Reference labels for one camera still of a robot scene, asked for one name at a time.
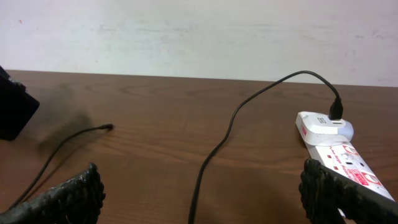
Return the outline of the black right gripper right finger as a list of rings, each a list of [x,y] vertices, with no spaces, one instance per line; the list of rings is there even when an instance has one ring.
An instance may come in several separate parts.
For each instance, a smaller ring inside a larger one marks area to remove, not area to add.
[[[397,223],[397,203],[307,159],[298,190],[311,223]]]

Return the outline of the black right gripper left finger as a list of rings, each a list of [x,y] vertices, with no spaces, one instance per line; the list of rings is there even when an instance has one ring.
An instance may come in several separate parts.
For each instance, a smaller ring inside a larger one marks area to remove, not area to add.
[[[1,223],[96,224],[105,197],[98,168],[90,163],[87,170],[2,213]]]

